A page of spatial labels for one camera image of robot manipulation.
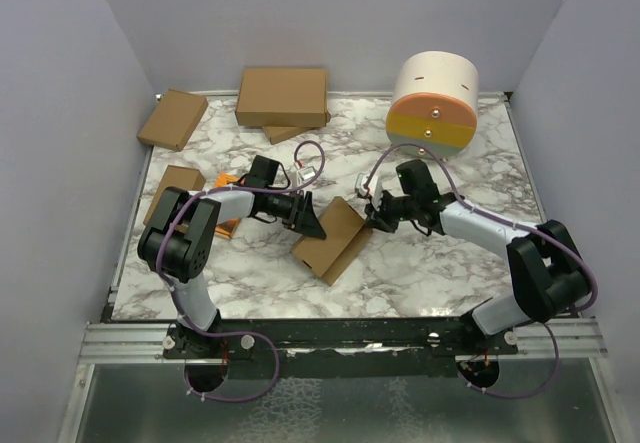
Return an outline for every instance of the cylindrical container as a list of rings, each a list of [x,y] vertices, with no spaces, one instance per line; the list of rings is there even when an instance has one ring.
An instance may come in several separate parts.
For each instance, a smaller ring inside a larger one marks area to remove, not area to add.
[[[443,51],[418,53],[405,62],[387,115],[392,143],[418,143],[443,158],[471,142],[477,122],[478,70],[473,63]],[[425,156],[417,148],[402,149]]]

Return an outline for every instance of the gray wall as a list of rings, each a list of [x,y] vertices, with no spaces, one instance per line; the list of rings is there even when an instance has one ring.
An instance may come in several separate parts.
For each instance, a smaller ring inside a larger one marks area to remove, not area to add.
[[[0,0],[0,439],[55,441],[153,92],[104,0]]]
[[[326,65],[334,90],[392,90],[424,50],[513,90],[562,0],[107,0],[156,91],[237,89],[246,65]]]
[[[640,436],[638,48],[640,0],[566,0],[513,111],[547,215],[600,280],[595,313]]]

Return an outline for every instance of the marble tabletop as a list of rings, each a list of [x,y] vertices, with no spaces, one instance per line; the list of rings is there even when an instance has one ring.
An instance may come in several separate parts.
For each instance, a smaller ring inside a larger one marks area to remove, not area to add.
[[[136,256],[142,220],[167,165],[198,168],[210,187],[220,172],[240,175],[257,154],[289,168],[296,145],[319,142],[327,154],[321,178],[310,188],[317,213],[334,196],[345,198],[364,215],[355,198],[358,173],[371,169],[389,147],[384,120],[389,99],[329,99],[331,122],[291,140],[270,145],[261,129],[239,127],[235,98],[211,98],[209,108],[182,152],[154,148],[140,197],[132,237],[112,318],[173,319],[176,311],[162,281]],[[313,147],[301,151],[318,167]],[[395,152],[378,175],[386,189],[401,194],[394,168],[408,156]],[[454,181],[471,201],[524,221],[540,214],[509,121],[502,95],[479,102],[478,131],[463,152],[447,162]],[[430,162],[442,193],[444,176]],[[510,286],[506,264],[462,240],[430,238],[408,223],[395,234],[375,231],[354,262],[333,286],[316,278],[291,255],[299,235],[280,223],[243,220],[233,239],[214,238],[204,275],[209,294],[226,318],[358,318],[456,316]]]

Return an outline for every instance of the cardboard box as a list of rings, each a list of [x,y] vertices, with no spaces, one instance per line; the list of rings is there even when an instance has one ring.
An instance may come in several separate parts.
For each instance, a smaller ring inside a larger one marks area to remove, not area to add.
[[[333,285],[371,238],[364,219],[340,197],[333,199],[320,215],[326,240],[303,236],[291,247],[302,263],[325,283]]]
[[[269,143],[276,145],[294,136],[301,135],[312,128],[298,128],[295,126],[263,126],[262,130],[269,138]]]
[[[327,70],[247,68],[236,106],[240,126],[326,126]]]
[[[138,139],[148,145],[182,151],[207,106],[204,96],[169,90],[138,133]]]
[[[200,170],[196,168],[185,168],[182,166],[167,166],[167,169],[162,175],[162,179],[158,184],[158,189],[156,190],[156,194],[153,195],[153,200],[151,200],[151,206],[149,206],[149,210],[147,211],[146,216],[144,217],[144,224],[149,223],[149,218],[153,214],[153,210],[155,210],[156,205],[158,204],[158,200],[162,195],[162,192],[170,186],[175,186],[176,188],[180,188],[181,190],[201,190],[204,188],[205,179],[200,173]],[[178,230],[183,231],[186,227],[178,227]]]

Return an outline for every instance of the purple cable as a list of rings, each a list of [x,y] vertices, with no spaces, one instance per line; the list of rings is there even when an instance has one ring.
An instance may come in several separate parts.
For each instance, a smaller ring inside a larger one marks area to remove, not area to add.
[[[474,385],[469,380],[467,380],[464,377],[464,375],[459,371],[458,371],[458,376],[462,378],[466,382],[467,386],[472,390],[475,390],[478,393],[482,393],[484,395],[493,396],[494,398],[501,398],[503,400],[520,400],[523,398],[531,398],[532,396],[539,395],[543,391],[546,391],[547,388],[549,388],[551,384],[555,381],[555,379],[558,377],[558,373],[560,371],[560,349],[558,348],[558,340],[556,340],[556,337],[551,331],[551,328],[549,328],[549,326],[545,323],[542,323],[542,326],[544,326],[545,330],[549,332],[549,336],[551,337],[551,343],[553,343],[553,352],[555,354],[555,360],[554,360],[553,371],[551,372],[551,375],[549,375],[549,378],[547,379],[547,381],[545,381],[542,385],[540,385],[535,390],[527,391],[526,393],[502,393],[500,391],[492,391],[492,390],[488,390],[486,388],[480,388],[479,386]]]
[[[425,152],[427,152],[427,154],[429,154],[429,156],[431,156],[435,160],[435,162],[438,164],[438,166],[440,167],[440,169],[444,173],[444,176],[447,178],[447,181],[449,182],[449,186],[451,186],[451,191],[453,192],[454,196],[456,197],[456,200],[458,200],[458,203],[460,203],[467,210],[471,210],[471,211],[477,213],[478,215],[484,216],[485,218],[487,218],[487,219],[489,219],[491,221],[495,221],[496,223],[500,223],[501,225],[509,226],[509,227],[515,226],[519,230],[527,231],[529,233],[533,233],[537,237],[542,238],[547,243],[555,246],[556,248],[559,248],[561,251],[563,251],[564,253],[569,255],[580,266],[580,269],[585,273],[585,275],[587,275],[587,278],[589,279],[589,282],[591,283],[591,296],[590,296],[589,300],[584,305],[575,308],[573,311],[576,311],[576,312],[584,311],[587,308],[591,308],[593,306],[593,304],[595,303],[596,299],[598,298],[598,291],[599,291],[598,290],[598,282],[596,281],[596,276],[593,274],[593,271],[591,271],[591,268],[589,268],[587,266],[587,264],[582,260],[582,258],[580,258],[574,251],[572,251],[566,245],[563,245],[562,243],[560,243],[559,241],[555,240],[554,238],[551,238],[550,236],[545,235],[544,233],[542,233],[537,228],[533,228],[533,227],[530,227],[530,226],[527,226],[527,225],[523,225],[521,223],[515,223],[515,225],[514,225],[513,224],[514,222],[512,222],[512,221],[509,221],[509,220],[507,220],[505,218],[501,218],[499,216],[493,215],[493,214],[491,214],[491,213],[489,213],[487,211],[484,211],[482,208],[476,208],[473,205],[471,205],[470,203],[468,203],[464,198],[462,198],[462,196],[460,196],[460,193],[458,192],[458,188],[456,187],[456,184],[453,182],[453,178],[451,177],[451,173],[449,172],[449,170],[447,169],[445,164],[442,162],[442,160],[440,158],[438,158],[428,148],[425,148],[424,146],[421,146],[421,145],[418,145],[418,144],[414,144],[414,143],[398,143],[397,145],[391,146],[387,151],[385,151],[382,154],[382,156],[378,159],[376,164],[373,166],[373,170],[371,170],[371,173],[369,174],[369,178],[367,179],[367,182],[365,183],[365,187],[369,186],[369,181],[371,181],[371,178],[373,177],[375,172],[378,171],[378,168],[380,167],[380,164],[389,155],[389,153],[391,153],[396,148],[400,148],[401,146],[414,146],[416,148],[420,148],[420,149],[424,150]]]
[[[180,211],[178,212],[178,214],[176,215],[176,217],[173,219],[173,221],[171,222],[171,224],[169,225],[169,228],[167,230],[167,234],[164,236],[164,239],[162,240],[162,244],[160,245],[160,249],[158,250],[158,255],[156,257],[156,273],[158,274],[158,276],[160,277],[160,279],[162,279],[162,281],[164,281],[168,286],[169,286],[169,290],[170,290],[170,294],[171,294],[171,300],[173,301],[173,304],[176,307],[176,310],[178,311],[178,314],[182,316],[184,322],[189,325],[189,327],[195,331],[196,333],[198,333],[199,335],[208,337],[208,338],[233,338],[233,337],[242,337],[244,335],[250,335],[253,336],[255,338],[258,338],[264,342],[267,343],[267,345],[269,345],[269,348],[271,349],[271,351],[273,352],[273,356],[275,357],[275,370],[273,372],[273,376],[271,378],[271,380],[269,381],[268,385],[263,388],[262,390],[260,390],[257,393],[254,393],[252,395],[249,396],[241,396],[241,397],[226,397],[226,396],[216,396],[216,395],[209,395],[207,393],[198,393],[195,392],[192,388],[190,388],[191,392],[193,392],[194,394],[196,394],[197,396],[203,397],[207,400],[214,400],[214,401],[222,401],[222,402],[226,402],[226,403],[244,403],[247,401],[252,401],[255,400],[257,398],[260,398],[262,395],[264,395],[265,393],[267,393],[269,390],[271,390],[276,382],[278,381],[278,374],[280,372],[280,358],[278,357],[278,349],[276,348],[276,346],[273,344],[273,341],[271,341],[269,338],[267,338],[266,336],[264,336],[261,333],[255,333],[252,331],[232,331],[232,332],[227,332],[227,333],[208,333],[204,330],[201,330],[200,328],[198,328],[194,322],[184,313],[184,308],[182,307],[182,305],[180,304],[180,301],[178,300],[178,298],[175,295],[174,292],[174,285],[173,282],[169,279],[169,277],[167,277],[167,275],[164,273],[164,271],[162,270],[162,260],[164,259],[164,253],[167,249],[167,245],[169,243],[169,240],[171,239],[171,235],[173,235],[173,232],[175,231],[176,227],[180,224],[180,222],[182,221],[182,218],[184,218],[184,215],[187,213],[187,211],[189,210],[189,208],[191,207],[191,205],[193,205],[193,203],[200,199],[203,196],[206,195],[211,195],[213,193],[218,193],[221,191],[248,191],[251,193],[268,193],[268,194],[284,194],[284,193],[293,193],[295,191],[299,191],[302,190],[303,188],[306,188],[307,186],[311,185],[314,181],[316,181],[318,179],[318,177],[320,176],[320,174],[322,173],[322,171],[324,170],[324,166],[325,166],[325,162],[326,162],[326,156],[324,153],[324,150],[322,149],[322,147],[315,141],[312,140],[305,140],[303,142],[301,142],[295,149],[293,156],[294,156],[294,160],[298,159],[298,152],[300,151],[300,148],[302,148],[304,145],[313,145],[316,148],[318,148],[318,151],[320,151],[320,168],[318,168],[318,171],[316,172],[316,174],[313,176],[313,178],[311,178],[309,181],[307,181],[306,183],[303,183],[302,185],[296,187],[296,188],[286,188],[286,189],[282,189],[282,190],[272,190],[272,189],[262,189],[262,188],[246,188],[246,187],[242,187],[242,186],[221,186],[218,188],[211,188],[208,191],[200,191],[198,193],[196,193],[195,195],[193,195],[191,198],[189,198],[186,203],[184,204],[184,206],[180,209]]]

